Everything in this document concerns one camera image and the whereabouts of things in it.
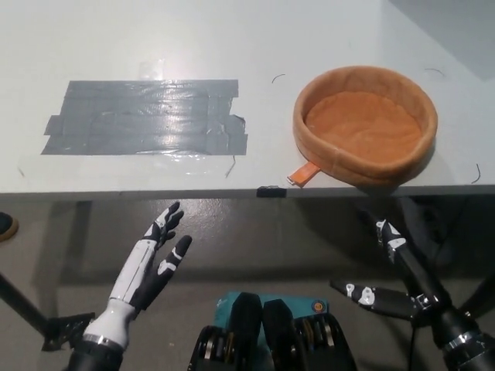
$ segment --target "teal object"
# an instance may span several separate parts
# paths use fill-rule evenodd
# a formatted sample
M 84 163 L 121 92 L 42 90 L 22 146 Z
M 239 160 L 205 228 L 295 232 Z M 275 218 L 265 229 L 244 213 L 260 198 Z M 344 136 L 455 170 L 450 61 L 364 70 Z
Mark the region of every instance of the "teal object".
M 240 292 L 238 291 L 231 291 L 218 300 L 213 325 L 222 328 L 227 327 L 232 304 L 235 299 L 237 299 L 239 294 Z M 258 294 L 258 296 L 260 297 L 262 304 L 266 301 L 282 299 L 292 311 L 294 318 L 328 312 L 328 301 L 321 298 L 300 298 L 270 294 Z M 261 331 L 258 337 L 258 351 L 254 360 L 254 371 L 271 370 L 273 370 L 273 362 L 271 360 L 270 349 L 266 345 L 265 331 L 263 329 L 263 325 L 261 325 Z

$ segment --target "round basket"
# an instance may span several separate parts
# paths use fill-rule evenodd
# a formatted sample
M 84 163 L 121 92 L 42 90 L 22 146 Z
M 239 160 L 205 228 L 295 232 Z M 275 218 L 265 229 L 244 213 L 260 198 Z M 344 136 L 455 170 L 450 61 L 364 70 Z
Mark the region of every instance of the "round basket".
M 295 102 L 293 120 L 304 157 L 354 186 L 396 186 L 410 179 L 438 124 L 432 101 L 416 83 L 373 66 L 315 78 Z

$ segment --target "wire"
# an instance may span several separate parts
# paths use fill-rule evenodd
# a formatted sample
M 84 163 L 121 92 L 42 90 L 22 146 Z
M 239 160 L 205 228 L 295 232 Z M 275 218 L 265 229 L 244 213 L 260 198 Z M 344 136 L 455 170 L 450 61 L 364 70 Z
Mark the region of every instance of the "wire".
M 409 343 L 408 371 L 412 371 L 412 356 L 414 355 L 416 343 L 416 326 L 412 326 L 411 342 Z
M 466 196 L 463 200 L 463 203 L 459 207 L 459 211 L 457 212 L 456 217 L 452 219 L 449 228 L 447 228 L 447 233 L 445 234 L 443 241 L 439 243 L 439 245 L 437 246 L 436 252 L 433 254 L 432 261 L 430 262 L 433 266 L 433 269 L 436 269 L 437 260 L 440 256 L 440 253 L 442 252 L 442 248 L 445 246 L 447 240 L 452 236 L 453 231 L 456 229 L 457 223 L 460 221 L 462 214 L 464 214 L 464 210 L 466 209 L 466 205 L 468 201 L 469 201 L 469 197 Z M 418 328 L 413 325 L 412 333 L 411 333 L 411 341 L 409 342 L 408 371 L 412 371 L 412 357 L 415 351 L 417 330 Z

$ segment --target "gray duct tape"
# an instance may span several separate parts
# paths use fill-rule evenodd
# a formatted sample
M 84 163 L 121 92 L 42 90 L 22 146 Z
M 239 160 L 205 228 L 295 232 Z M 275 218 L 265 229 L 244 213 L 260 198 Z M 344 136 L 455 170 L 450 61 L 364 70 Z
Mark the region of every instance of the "gray duct tape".
M 44 155 L 245 155 L 236 80 L 73 81 Z
M 42 155 L 238 155 L 247 135 L 50 136 Z

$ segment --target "white table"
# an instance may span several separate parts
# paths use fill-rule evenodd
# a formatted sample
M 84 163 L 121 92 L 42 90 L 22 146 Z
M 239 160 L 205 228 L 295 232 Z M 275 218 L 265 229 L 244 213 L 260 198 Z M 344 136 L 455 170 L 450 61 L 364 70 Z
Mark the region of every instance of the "white table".
M 304 189 L 286 181 L 305 162 L 292 138 L 299 91 L 316 75 L 353 64 L 407 75 L 439 112 L 432 160 L 396 195 L 495 192 L 493 2 L 9 3 L 0 14 L 0 197 L 243 197 L 262 186 L 287 196 L 362 194 L 324 174 Z M 69 81 L 138 80 L 143 63 L 163 79 L 239 80 L 231 113 L 246 119 L 249 139 L 229 176 L 229 156 L 40 155 Z M 471 184 L 476 164 L 481 176 Z

